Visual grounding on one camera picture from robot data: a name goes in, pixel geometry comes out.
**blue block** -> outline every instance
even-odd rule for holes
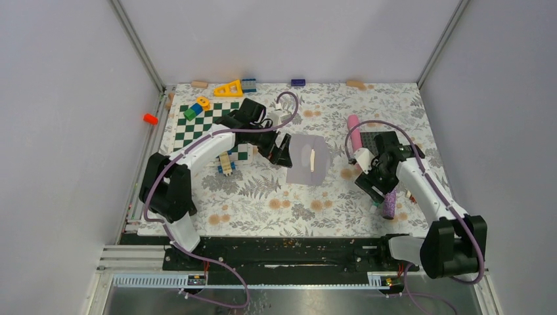
[[[257,92],[255,79],[242,79],[240,84],[242,86],[242,92],[244,93]]]
[[[195,103],[193,104],[191,107],[191,110],[193,110],[195,112],[195,116],[201,114],[201,112],[203,112],[203,107],[201,107],[201,105]]]
[[[305,86],[305,79],[292,79],[290,83],[293,87],[304,87]]]

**purple block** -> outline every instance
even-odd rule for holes
[[[392,192],[385,196],[385,201],[383,201],[383,211],[381,212],[381,217],[383,219],[392,220],[395,218],[395,208],[397,207],[397,189],[393,189]]]
[[[293,79],[290,85],[293,87],[304,87],[305,79]]]

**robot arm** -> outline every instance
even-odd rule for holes
[[[162,169],[171,160],[183,157],[165,174],[150,202],[149,209],[166,222],[176,241],[187,251],[192,251],[200,241],[199,235],[191,222],[190,216],[197,213],[192,200],[191,178],[209,161],[222,152],[238,144],[250,143],[257,146],[259,153],[272,164],[291,167],[290,135],[285,134],[280,146],[277,146],[277,131],[258,132],[263,129],[262,119],[266,115],[264,105],[249,98],[244,99],[239,110],[219,118],[207,133],[191,142],[188,146],[173,152],[170,156],[153,154],[145,169],[145,175],[139,192],[139,199],[145,202],[147,195]]]
[[[360,152],[357,155],[359,165],[369,165],[369,167],[364,169],[356,179],[356,185],[368,193],[374,201],[383,202],[385,194],[392,191],[400,180],[412,192],[430,225],[425,238],[399,234],[387,236],[390,256],[423,266],[431,278],[477,272],[478,256],[471,239],[418,166],[416,159],[422,159],[426,172],[432,174],[421,150],[418,149],[419,156],[415,156],[410,146],[399,143],[393,131],[377,135],[374,141],[378,156],[373,158],[371,163],[362,164],[359,161],[366,160],[369,154]],[[435,177],[432,177],[432,180],[443,196],[450,196]],[[455,213],[464,220],[472,232],[485,256],[487,237],[485,221],[481,216],[470,216],[452,198],[448,200]]]

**yellow block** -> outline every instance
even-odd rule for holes
[[[220,97],[240,97],[244,95],[240,80],[232,81],[214,90],[215,96]]]
[[[204,96],[199,96],[196,103],[201,105],[204,111],[211,110],[211,102],[209,102],[209,100]]]

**green block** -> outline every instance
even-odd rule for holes
[[[184,117],[186,117],[186,119],[189,121],[194,119],[195,116],[197,116],[197,114],[191,108],[188,108],[188,110],[184,112]]]

